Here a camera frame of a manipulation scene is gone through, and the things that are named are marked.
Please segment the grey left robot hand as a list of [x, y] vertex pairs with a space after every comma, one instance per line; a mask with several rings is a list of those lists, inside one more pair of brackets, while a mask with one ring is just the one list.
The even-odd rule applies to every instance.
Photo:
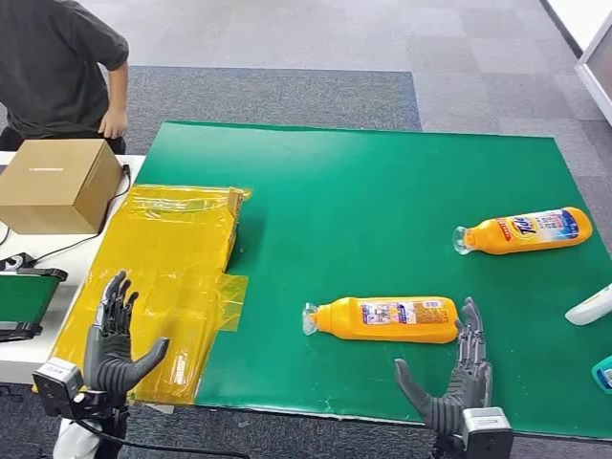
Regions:
[[126, 272], [119, 271], [103, 290], [84, 357], [83, 375], [88, 389], [125, 397], [163, 361], [170, 347], [170, 339], [160, 337], [146, 354], [132, 358], [130, 327], [139, 293], [130, 292], [131, 285]]

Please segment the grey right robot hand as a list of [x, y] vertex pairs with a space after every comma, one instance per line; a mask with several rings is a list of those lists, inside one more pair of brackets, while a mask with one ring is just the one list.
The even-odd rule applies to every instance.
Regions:
[[486, 339], [478, 307], [468, 296], [457, 318], [455, 366], [444, 393], [434, 397], [422, 389], [410, 373], [406, 361], [394, 361], [395, 379], [401, 391], [428, 428], [442, 435], [460, 433], [463, 412], [490, 406], [492, 369], [486, 356]]

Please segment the person's hand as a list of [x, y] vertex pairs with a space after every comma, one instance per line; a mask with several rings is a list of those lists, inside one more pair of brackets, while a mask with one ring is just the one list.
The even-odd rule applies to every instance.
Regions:
[[123, 106], [109, 106], [102, 117], [98, 133], [105, 139], [115, 140], [122, 137], [127, 129], [126, 109]]

